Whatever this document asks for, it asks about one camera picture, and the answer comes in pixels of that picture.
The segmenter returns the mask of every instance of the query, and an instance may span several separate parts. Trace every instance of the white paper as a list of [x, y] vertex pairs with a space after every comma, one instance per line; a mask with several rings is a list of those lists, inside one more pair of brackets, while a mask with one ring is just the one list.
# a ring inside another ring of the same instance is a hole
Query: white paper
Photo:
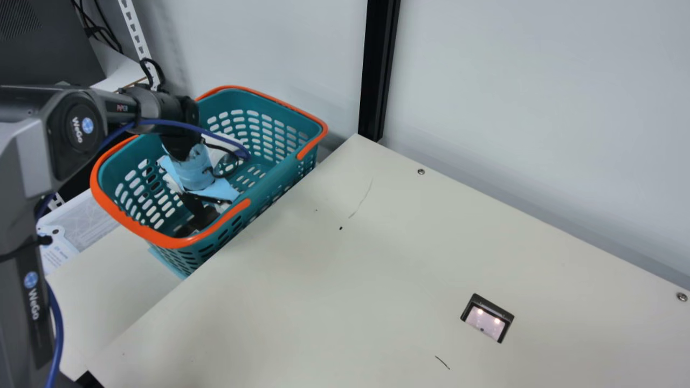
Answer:
[[87, 249], [119, 224], [93, 199], [91, 190], [67, 201], [43, 216], [37, 225], [39, 235], [50, 235], [53, 243], [41, 247], [46, 275]]

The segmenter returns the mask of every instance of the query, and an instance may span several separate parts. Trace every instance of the blue cable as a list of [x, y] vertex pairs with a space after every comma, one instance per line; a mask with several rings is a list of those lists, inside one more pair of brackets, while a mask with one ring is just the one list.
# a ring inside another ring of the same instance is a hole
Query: blue cable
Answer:
[[[125, 133], [127, 130], [130, 130], [134, 128], [135, 123], [130, 122], [127, 123], [117, 130], [114, 130], [111, 134], [109, 134], [104, 140], [103, 143], [101, 143], [101, 146], [99, 148], [99, 151], [102, 151], [103, 148], [105, 148], [108, 144], [110, 144], [113, 140], [115, 140], [116, 137], [122, 135]], [[232, 139], [229, 139], [227, 137], [219, 136], [216, 135], [215, 133], [211, 132], [208, 129], [203, 129], [201, 127], [198, 127], [196, 125], [192, 124], [187, 124], [183, 122], [176, 122], [173, 120], [163, 120], [163, 119], [143, 119], [139, 122], [139, 125], [164, 125], [164, 126], [176, 126], [179, 128], [184, 128], [188, 130], [193, 130], [195, 132], [201, 133], [202, 135], [206, 135], [209, 137], [212, 137], [213, 139], [220, 140], [221, 142], [228, 143], [232, 146], [235, 146], [239, 148], [239, 151], [242, 152], [243, 155], [237, 155], [241, 157], [242, 159], [249, 159], [251, 157], [251, 154], [247, 150], [247, 148], [244, 147], [242, 143], [236, 142]], [[55, 193], [52, 193], [50, 195], [47, 195], [46, 198], [43, 200], [43, 203], [41, 204], [41, 207], [39, 207], [39, 210], [36, 213], [36, 220], [41, 218], [43, 214], [46, 212], [46, 209], [48, 209], [48, 204], [50, 201], [53, 199], [55, 196]], [[60, 371], [60, 360], [62, 359], [62, 348], [64, 346], [65, 338], [64, 338], [64, 325], [62, 322], [62, 312], [60, 312], [60, 305], [57, 302], [57, 298], [55, 297], [55, 294], [52, 292], [52, 289], [50, 288], [50, 285], [48, 282], [46, 282], [46, 286], [48, 287], [48, 302], [50, 304], [50, 310], [52, 311], [52, 316], [55, 319], [55, 352], [52, 355], [52, 365], [50, 366], [50, 371], [48, 372], [48, 379], [46, 381], [46, 388], [52, 388], [53, 385], [55, 384], [55, 379], [57, 378], [57, 374]]]
[[48, 301], [50, 303], [50, 310], [55, 319], [55, 352], [52, 355], [52, 365], [48, 372], [48, 380], [46, 381], [46, 388], [52, 388], [55, 384], [58, 372], [60, 372], [60, 360], [62, 359], [62, 348], [65, 342], [64, 325], [62, 323], [62, 312], [60, 312], [60, 305], [57, 303], [55, 294], [52, 293], [50, 284], [46, 282], [48, 287]]
[[[242, 143], [236, 142], [235, 140], [229, 139], [229, 138], [224, 137], [224, 136], [216, 135], [215, 133], [211, 132], [210, 130], [198, 127], [196, 125], [187, 124], [187, 123], [183, 123], [183, 122], [176, 122], [173, 120], [164, 120], [164, 119], [143, 119], [139, 122], [139, 125], [176, 126], [178, 128], [193, 130], [194, 132], [201, 133], [202, 135], [212, 137], [213, 139], [220, 140], [221, 142], [228, 143], [231, 146], [235, 146], [235, 147], [239, 148], [239, 151], [241, 151], [242, 154], [240, 154], [240, 153], [236, 153], [236, 154], [237, 154], [237, 156], [241, 157], [242, 159], [249, 159], [251, 157], [251, 154], [249, 153], [247, 148], [244, 147], [244, 145]], [[134, 126], [134, 123], [129, 123], [125, 126]]]

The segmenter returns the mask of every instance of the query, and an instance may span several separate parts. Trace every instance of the black mark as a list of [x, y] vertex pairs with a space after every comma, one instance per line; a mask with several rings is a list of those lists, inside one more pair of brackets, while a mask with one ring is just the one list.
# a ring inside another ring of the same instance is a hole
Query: black mark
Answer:
[[448, 370], [451, 370], [451, 368], [448, 367], [448, 364], [446, 364], [445, 362], [443, 362], [443, 360], [441, 360], [440, 358], [438, 358], [438, 356], [434, 356], [434, 357], [436, 357], [436, 360], [439, 360], [446, 368], [448, 368]]
[[366, 189], [366, 193], [364, 193], [364, 197], [362, 198], [361, 201], [359, 201], [359, 205], [357, 205], [357, 208], [355, 209], [355, 211], [352, 212], [352, 214], [350, 214], [350, 217], [348, 217], [348, 219], [352, 218], [353, 215], [357, 214], [357, 212], [359, 211], [359, 208], [362, 207], [364, 200], [369, 195], [369, 191], [371, 191], [371, 185], [372, 184], [374, 184], [374, 178], [371, 178], [371, 182], [369, 182], [369, 188]]

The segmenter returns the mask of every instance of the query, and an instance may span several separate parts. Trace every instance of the black cable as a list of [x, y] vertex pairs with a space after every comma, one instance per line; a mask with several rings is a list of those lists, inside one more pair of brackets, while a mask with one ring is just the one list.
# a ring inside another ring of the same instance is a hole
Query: black cable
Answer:
[[17, 256], [18, 253], [22, 252], [24, 249], [27, 248], [36, 248], [37, 246], [40, 245], [50, 245], [52, 244], [52, 237], [49, 235], [40, 235], [36, 240], [29, 241], [24, 245], [21, 245], [19, 248], [13, 250], [12, 252], [5, 253], [4, 255], [0, 255], [0, 262], [4, 262], [9, 259], [13, 259], [15, 256]]
[[146, 76], [149, 88], [153, 87], [153, 75], [151, 74], [151, 71], [146, 67], [146, 64], [153, 65], [153, 68], [156, 70], [156, 73], [158, 74], [158, 91], [164, 92], [165, 89], [163, 89], [163, 87], [166, 84], [166, 75], [163, 73], [163, 69], [158, 64], [158, 62], [154, 61], [151, 58], [141, 58], [141, 60], [139, 60], [139, 66], [141, 66], [141, 71], [143, 71], [144, 75]]
[[206, 143], [206, 142], [204, 142], [204, 145], [207, 146], [207, 147], [209, 147], [209, 148], [214, 148], [214, 149], [216, 149], [216, 150], [224, 151], [224, 152], [227, 154], [227, 156], [231, 156], [232, 158], [235, 159], [235, 160], [233, 161], [233, 168], [232, 168], [232, 169], [230, 169], [229, 171], [225, 172], [224, 174], [216, 174], [216, 173], [214, 172], [214, 168], [211, 167], [211, 168], [210, 168], [211, 175], [212, 175], [214, 178], [222, 178], [222, 179], [231, 176], [231, 175], [235, 172], [235, 168], [237, 168], [237, 164], [239, 163], [239, 158], [237, 157], [237, 155], [236, 155], [234, 152], [228, 150], [227, 148], [225, 148], [225, 147], [223, 147], [223, 146], [218, 146], [218, 145], [216, 145], [216, 144], [208, 144], [208, 143]]
[[96, 4], [96, 9], [98, 10], [98, 14], [101, 16], [101, 20], [103, 21], [103, 24], [106, 25], [106, 28], [108, 31], [110, 31], [110, 38], [115, 42], [115, 45], [117, 45], [118, 51], [120, 54], [122, 53], [122, 45], [120, 44], [120, 41], [117, 40], [115, 37], [115, 33], [112, 31], [112, 28], [110, 27], [110, 24], [108, 23], [108, 20], [106, 19], [106, 16], [103, 14], [103, 10], [101, 9], [101, 4], [98, 2], [98, 0], [93, 0], [93, 2]]
[[79, 0], [79, 4], [77, 4], [76, 0], [72, 0], [72, 5], [77, 9], [77, 11], [79, 11], [79, 14], [81, 15], [81, 20], [82, 20], [82, 22], [83, 22], [84, 31], [86, 31], [86, 35], [87, 35], [88, 37], [95, 36], [96, 34], [99, 34], [100, 37], [101, 37], [99, 40], [100, 40], [101, 42], [107, 44], [107, 45], [110, 46], [110, 48], [112, 48], [113, 50], [116, 50], [116, 51], [121, 52], [121, 50], [118, 50], [118, 49], [110, 42], [110, 40], [108, 40], [108, 38], [110, 37], [111, 40], [115, 41], [115, 39], [114, 39], [113, 37], [110, 36], [110, 33], [108, 32], [108, 30], [106, 30], [106, 29], [103, 28], [103, 27], [98, 26], [98, 25], [93, 21], [93, 19], [91, 19], [91, 18], [86, 14], [86, 12], [84, 12], [83, 6], [82, 6], [82, 5], [83, 5], [83, 0]]

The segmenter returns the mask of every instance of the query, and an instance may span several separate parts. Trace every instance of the black metal frame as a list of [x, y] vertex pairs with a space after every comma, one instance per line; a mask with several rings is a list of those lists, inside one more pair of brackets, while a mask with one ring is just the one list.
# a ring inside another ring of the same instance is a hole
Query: black metal frame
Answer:
[[368, 0], [366, 6], [358, 133], [374, 142], [384, 134], [400, 2]]

